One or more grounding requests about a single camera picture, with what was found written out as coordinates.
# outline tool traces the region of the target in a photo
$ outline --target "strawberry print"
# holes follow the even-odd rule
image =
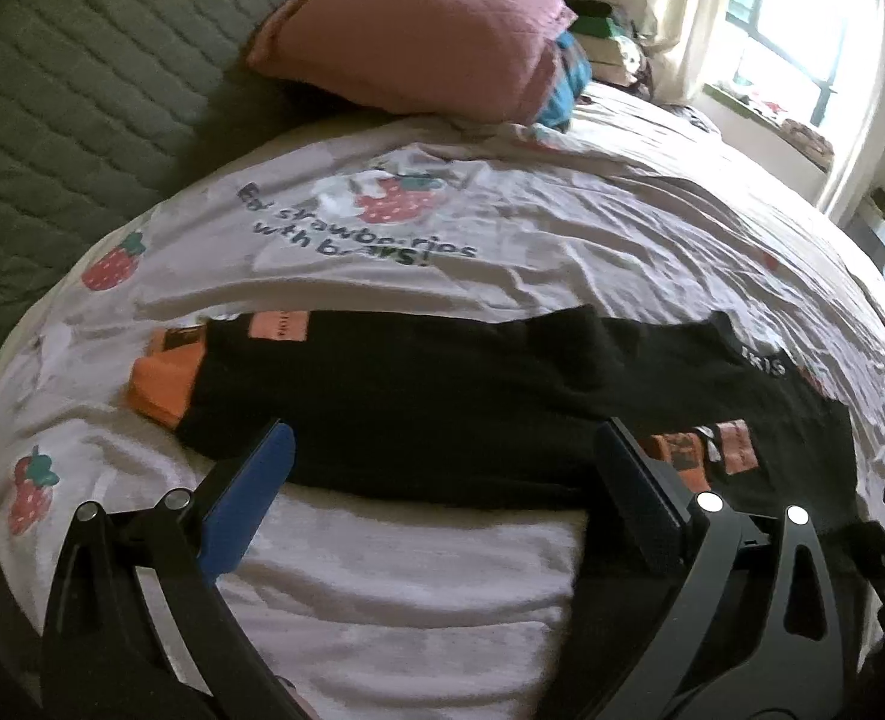
[[[12,470],[16,485],[16,499],[9,509],[9,533],[21,536],[49,513],[52,505],[52,487],[59,477],[52,470],[52,458],[32,447],[32,454],[20,458]]]
[[[82,274],[82,283],[94,292],[111,290],[134,274],[139,256],[146,252],[141,232],[131,232],[107,255]]]
[[[361,194],[356,206],[365,210],[359,215],[368,224],[393,224],[417,218],[439,202],[444,184],[431,175],[399,175],[380,178],[379,186],[385,196]]]

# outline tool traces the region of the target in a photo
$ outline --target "quilted pillow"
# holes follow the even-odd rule
[[[562,0],[289,0],[248,64],[395,114],[530,124],[573,20]]]

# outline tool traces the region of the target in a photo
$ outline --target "wrinkled sheet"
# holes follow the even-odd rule
[[[746,343],[786,348],[849,405],[861,507],[885,524],[881,278],[854,280],[868,261],[741,155],[625,95],[591,94],[565,136],[421,118],[266,149],[97,245],[0,357],[0,561],[33,623],[80,502],[148,507],[209,467],[124,407],[151,330],[244,311],[495,322],[590,303],[684,322],[721,309]],[[438,188],[398,199],[405,175]],[[132,231],[146,252],[131,274],[86,288],[81,274]],[[36,446],[59,481],[50,509],[14,535],[17,461]],[[359,436],[359,451],[377,449]],[[394,450],[418,461],[418,447]],[[287,485],[218,586],[326,720],[525,718],[564,635],[584,522]],[[199,683],[148,580],[146,592],[180,673]]]

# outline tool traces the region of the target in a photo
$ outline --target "orange label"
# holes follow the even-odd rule
[[[809,383],[809,386],[811,386],[812,389],[818,392],[821,396],[828,398],[829,394],[825,391],[823,383],[815,378],[815,373],[813,373],[812,370],[809,370],[809,367],[807,367],[807,365],[803,365],[799,369],[799,373],[802,374],[802,378]]]
[[[308,333],[308,311],[261,311],[252,314],[252,321],[249,322],[249,338],[305,341]]]
[[[737,419],[733,422],[719,423],[719,437],[722,439],[722,459],[725,461],[725,473],[751,471],[759,467],[759,459],[752,448],[752,438],[748,432],[746,420]]]
[[[692,493],[705,493],[709,481],[705,478],[705,450],[703,439],[696,433],[665,433],[642,441],[647,454],[672,466]]]

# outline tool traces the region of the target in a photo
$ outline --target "window frame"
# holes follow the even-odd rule
[[[764,34],[759,31],[759,16],[762,12],[762,2],[763,0],[753,0],[752,1],[752,9],[749,11],[748,21],[740,19],[738,16],[734,16],[729,13],[728,1],[725,6],[725,20],[727,20],[732,25],[738,26],[743,32],[748,35],[749,38],[756,41],[765,49],[770,50],[780,59],[785,60],[791,66],[799,70],[804,76],[807,77],[810,81],[813,82],[816,86],[818,86],[818,90],[820,93],[818,94],[818,101],[815,103],[815,108],[813,109],[812,116],[809,119],[810,124],[813,127],[819,127],[820,124],[825,121],[825,112],[829,106],[829,100],[832,100],[832,95],[837,94],[838,90],[835,88],[836,76],[839,72],[839,63],[842,62],[842,51],[845,46],[845,35],[848,30],[848,23],[842,22],[842,32],[839,33],[839,45],[836,49],[836,56],[832,62],[832,70],[829,73],[829,76],[826,79],[821,79],[818,76],[814,76],[810,71],[808,71],[799,61],[796,61],[789,53],[786,53],[781,47],[778,47],[774,42],[770,41]]]

